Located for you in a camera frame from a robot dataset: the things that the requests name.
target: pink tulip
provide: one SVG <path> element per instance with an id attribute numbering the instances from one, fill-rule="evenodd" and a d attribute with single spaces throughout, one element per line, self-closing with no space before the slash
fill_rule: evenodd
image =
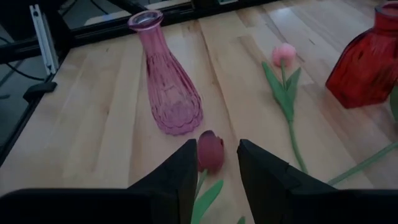
<path id="1" fill-rule="evenodd" d="M 218 172 L 224 163 L 224 142 L 213 131 L 205 131 L 198 140 L 198 170 Z"/>
<path id="2" fill-rule="evenodd" d="M 282 59 L 285 66 L 291 66 L 295 57 L 296 49 L 288 43 L 283 43 L 280 47 L 276 47 L 272 51 L 272 61 L 278 67 L 281 67 L 280 61 Z"/>

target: tulip stem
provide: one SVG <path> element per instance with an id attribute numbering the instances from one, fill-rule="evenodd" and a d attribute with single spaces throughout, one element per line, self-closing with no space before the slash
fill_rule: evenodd
<path id="1" fill-rule="evenodd" d="M 292 141 L 294 155 L 296 156 L 301 171 L 307 174 L 308 173 L 307 167 L 305 166 L 304 160 L 301 157 L 299 151 L 299 147 L 297 146 L 296 136 L 294 134 L 294 129 L 293 129 L 293 121 L 287 121 L 287 123 L 289 124 L 290 140 Z"/>
<path id="2" fill-rule="evenodd" d="M 206 177 L 207 177 L 207 169 L 205 169 L 200 175 L 199 182 L 197 185 L 197 191 L 195 192 L 195 199 L 198 197 L 200 188 L 201 188 L 202 184 L 204 183 Z"/>
<path id="3" fill-rule="evenodd" d="M 285 62 L 283 59 L 280 60 L 280 69 L 282 70 L 282 84 L 283 84 L 284 90 L 286 90 Z"/>
<path id="4" fill-rule="evenodd" d="M 384 149 L 381 149 L 379 152 L 377 152 L 375 155 L 371 156 L 370 158 L 362 161 L 358 165 L 354 166 L 353 168 L 347 170 L 346 172 L 340 174 L 339 176 L 331 179 L 328 181 L 329 185 L 335 185 L 338 182 L 348 178 L 349 176 L 367 168 L 369 165 L 372 163 L 378 161 L 379 159 L 383 158 L 387 153 L 391 152 L 393 149 L 398 148 L 398 142 L 394 142 Z"/>

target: vase neck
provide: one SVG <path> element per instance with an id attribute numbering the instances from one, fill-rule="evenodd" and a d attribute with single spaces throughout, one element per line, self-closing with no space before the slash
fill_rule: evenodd
<path id="1" fill-rule="evenodd" d="M 138 31 L 138 35 L 147 55 L 169 51 L 160 25 Z"/>
<path id="2" fill-rule="evenodd" d="M 398 33 L 398 1 L 391 1 L 375 8 L 374 29 Z"/>

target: wooden table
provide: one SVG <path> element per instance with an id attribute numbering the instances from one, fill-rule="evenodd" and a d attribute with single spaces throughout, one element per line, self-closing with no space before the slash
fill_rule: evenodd
<path id="1" fill-rule="evenodd" d="M 226 163 L 202 189 L 224 179 L 203 223 L 252 216 L 236 149 L 250 139 L 297 167 L 286 120 L 261 67 L 282 42 L 303 68 L 295 102 L 297 141 L 310 175 L 328 181 L 397 140 L 388 105 L 345 110 L 325 81 L 348 42 L 373 24 L 373 0 L 290 0 L 164 27 L 171 51 L 202 98 L 195 132 L 164 135 L 150 113 L 137 35 L 71 50 L 54 93 L 45 95 L 0 169 L 0 192 L 26 187 L 121 187 L 135 183 L 187 139 L 212 129 Z M 398 152 L 338 184 L 396 188 Z"/>

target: glass vase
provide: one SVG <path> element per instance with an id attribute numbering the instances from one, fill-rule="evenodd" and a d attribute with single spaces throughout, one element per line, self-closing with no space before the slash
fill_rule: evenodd
<path id="1" fill-rule="evenodd" d="M 167 47 L 160 11 L 144 11 L 128 21 L 146 55 L 147 86 L 152 115 L 166 134 L 193 131 L 202 121 L 201 99 L 181 64 Z"/>
<path id="2" fill-rule="evenodd" d="M 398 1 L 375 12 L 374 26 L 348 44 L 326 81 L 345 108 L 384 102 L 398 79 Z"/>

